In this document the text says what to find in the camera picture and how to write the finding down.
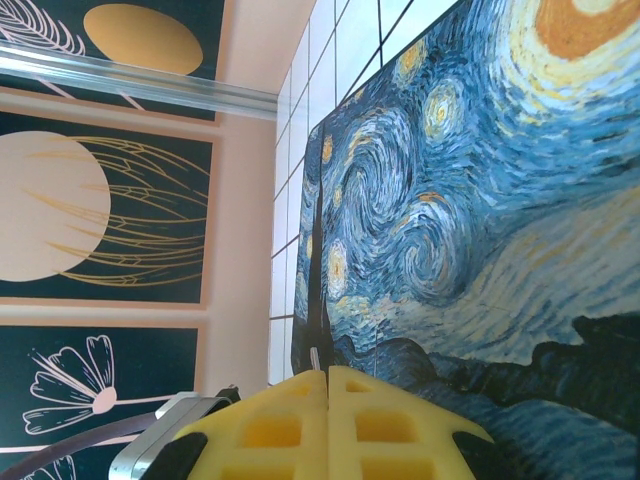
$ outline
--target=wall tile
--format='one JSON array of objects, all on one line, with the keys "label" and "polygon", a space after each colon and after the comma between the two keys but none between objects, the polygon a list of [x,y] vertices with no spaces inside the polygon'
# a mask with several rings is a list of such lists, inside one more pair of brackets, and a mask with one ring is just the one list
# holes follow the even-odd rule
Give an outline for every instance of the wall tile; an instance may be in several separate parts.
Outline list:
[{"label": "wall tile", "polygon": [[380,0],[380,32],[383,39],[409,3],[410,0]]},{"label": "wall tile", "polygon": [[336,0],[336,22],[340,20],[340,15],[344,12],[349,0]]},{"label": "wall tile", "polygon": [[280,93],[278,94],[278,115],[276,121],[276,136],[278,141],[284,127],[289,121],[289,115],[291,114],[291,68],[287,72],[287,77],[284,79]]},{"label": "wall tile", "polygon": [[287,242],[300,233],[300,207],[302,203],[302,178],[304,162],[293,172],[289,180],[289,214],[287,220]]},{"label": "wall tile", "polygon": [[362,72],[362,75],[353,86],[353,89],[349,91],[349,94],[355,92],[363,85],[367,80],[369,80],[373,75],[380,70],[380,54],[376,54],[375,58],[371,61],[371,63],[367,66],[366,70]]},{"label": "wall tile", "polygon": [[293,315],[296,295],[296,273],[298,267],[298,245],[296,240],[287,247],[287,285],[285,299],[285,315]]},{"label": "wall tile", "polygon": [[284,320],[269,321],[269,383],[271,385],[284,380],[284,336]]},{"label": "wall tile", "polygon": [[285,311],[287,278],[287,252],[271,260],[271,312],[270,317],[282,317]]},{"label": "wall tile", "polygon": [[309,80],[309,24],[304,29],[291,64],[291,109],[295,107]]},{"label": "wall tile", "polygon": [[392,60],[455,2],[456,0],[413,0],[382,46],[384,63]]},{"label": "wall tile", "polygon": [[335,26],[334,0],[316,0],[309,19],[309,76],[313,73]]},{"label": "wall tile", "polygon": [[309,80],[309,131],[336,106],[335,37],[332,35]]},{"label": "wall tile", "polygon": [[291,339],[293,338],[293,318],[284,321],[284,379],[293,377],[291,368]]},{"label": "wall tile", "polygon": [[274,198],[282,189],[282,186],[289,177],[289,125],[284,129],[284,134],[280,137],[278,145],[276,145],[276,180]]},{"label": "wall tile", "polygon": [[289,189],[285,187],[273,202],[273,249],[275,254],[287,244],[287,215]]},{"label": "wall tile", "polygon": [[351,0],[337,33],[338,99],[344,98],[380,46],[377,0]]},{"label": "wall tile", "polygon": [[289,150],[289,174],[298,166],[309,138],[309,94],[305,89],[300,102],[291,116],[291,140]]}]

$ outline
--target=white flower outline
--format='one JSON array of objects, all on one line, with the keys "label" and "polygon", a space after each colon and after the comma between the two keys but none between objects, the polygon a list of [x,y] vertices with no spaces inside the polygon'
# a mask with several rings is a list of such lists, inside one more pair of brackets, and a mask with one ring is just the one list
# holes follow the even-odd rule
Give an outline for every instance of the white flower outline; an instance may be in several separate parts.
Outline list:
[{"label": "white flower outline", "polygon": [[89,336],[85,345],[88,360],[69,346],[48,357],[37,352],[32,355],[33,361],[43,370],[36,372],[29,392],[56,406],[36,408],[22,414],[28,435],[66,428],[106,413],[116,405],[165,401],[173,396],[118,400],[111,339],[107,335]]},{"label": "white flower outline", "polygon": [[76,480],[76,466],[70,455],[56,460],[52,465],[53,467],[39,468],[22,480]]}]

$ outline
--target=painted canvas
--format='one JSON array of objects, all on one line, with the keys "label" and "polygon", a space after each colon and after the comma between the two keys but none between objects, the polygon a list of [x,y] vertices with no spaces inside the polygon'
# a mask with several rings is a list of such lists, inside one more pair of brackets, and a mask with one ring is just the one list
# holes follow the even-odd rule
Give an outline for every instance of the painted canvas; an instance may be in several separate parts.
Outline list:
[{"label": "painted canvas", "polygon": [[0,112],[0,301],[199,304],[212,145]]},{"label": "painted canvas", "polygon": [[640,2],[462,0],[313,129],[291,361],[483,425],[514,478],[633,479]]},{"label": "painted canvas", "polygon": [[[192,391],[198,328],[0,327],[0,471],[71,435],[153,412]],[[30,480],[107,480],[135,435],[34,472]]]},{"label": "painted canvas", "polygon": [[[178,75],[215,79],[224,0],[0,0],[0,39],[17,46],[111,60]],[[66,98],[213,120],[180,105],[0,76],[0,85]]]}]

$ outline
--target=black cable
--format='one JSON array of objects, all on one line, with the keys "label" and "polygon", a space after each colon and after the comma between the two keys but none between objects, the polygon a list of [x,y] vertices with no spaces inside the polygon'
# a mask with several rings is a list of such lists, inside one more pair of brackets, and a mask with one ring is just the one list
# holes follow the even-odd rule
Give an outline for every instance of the black cable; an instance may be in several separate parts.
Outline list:
[{"label": "black cable", "polygon": [[20,463],[0,473],[0,480],[21,480],[39,468],[44,468],[67,455],[72,455],[80,450],[92,447],[100,442],[111,440],[112,438],[146,430],[155,421],[155,412],[144,413],[79,433],[78,435],[49,445],[39,452],[32,453]]}]

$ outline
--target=sponge hole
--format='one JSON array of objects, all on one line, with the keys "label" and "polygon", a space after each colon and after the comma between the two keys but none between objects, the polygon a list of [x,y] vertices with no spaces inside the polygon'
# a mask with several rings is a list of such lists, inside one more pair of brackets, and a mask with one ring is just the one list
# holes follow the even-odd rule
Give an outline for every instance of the sponge hole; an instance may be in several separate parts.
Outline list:
[{"label": "sponge hole", "polygon": [[353,380],[349,380],[347,382],[347,392],[350,393],[366,393],[370,392],[371,389],[361,383],[354,382]]},{"label": "sponge hole", "polygon": [[433,463],[428,460],[365,458],[362,480],[433,480]]},{"label": "sponge hole", "polygon": [[414,443],[418,441],[411,417],[402,412],[382,409],[357,413],[356,434],[359,442]]},{"label": "sponge hole", "polygon": [[300,385],[299,387],[289,391],[289,394],[294,397],[306,397],[310,393],[311,387],[309,385]]},{"label": "sponge hole", "polygon": [[240,446],[246,448],[296,447],[300,445],[301,436],[302,422],[297,416],[262,415],[251,420]]},{"label": "sponge hole", "polygon": [[220,480],[293,480],[293,467],[227,467]]}]

